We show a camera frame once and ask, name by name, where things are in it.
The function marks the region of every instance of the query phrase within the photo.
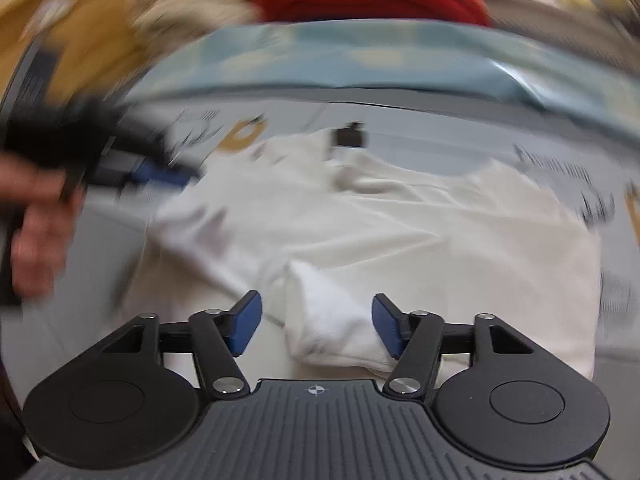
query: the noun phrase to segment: crosshair logo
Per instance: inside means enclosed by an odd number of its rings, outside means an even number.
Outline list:
[[[323,388],[322,386],[320,386],[320,384],[314,384],[312,387],[308,388],[307,391],[311,395],[317,397],[320,394],[324,394],[326,391],[326,388]]]

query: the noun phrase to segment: gray gripper base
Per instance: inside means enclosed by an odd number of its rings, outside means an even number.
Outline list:
[[[509,472],[464,455],[416,402],[369,380],[263,380],[209,406],[178,446],[146,463],[82,471],[43,459],[27,480],[602,480],[591,463]]]

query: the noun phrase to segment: beige towel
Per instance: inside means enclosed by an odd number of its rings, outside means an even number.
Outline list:
[[[168,54],[225,25],[259,21],[248,0],[129,0],[133,29],[151,54]]]

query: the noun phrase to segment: human hand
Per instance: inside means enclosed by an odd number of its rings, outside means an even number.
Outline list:
[[[59,202],[65,182],[62,170],[41,170],[30,162],[0,154],[0,202],[26,206],[24,223],[12,239],[14,290],[24,298],[53,291],[55,275],[66,266],[83,190]]]

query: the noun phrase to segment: black handle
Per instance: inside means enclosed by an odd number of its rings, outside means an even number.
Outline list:
[[[14,233],[22,227],[24,209],[14,208],[9,216],[6,229],[6,241],[0,263],[0,306],[22,306],[22,298],[14,290],[14,273],[11,267],[11,245]]]

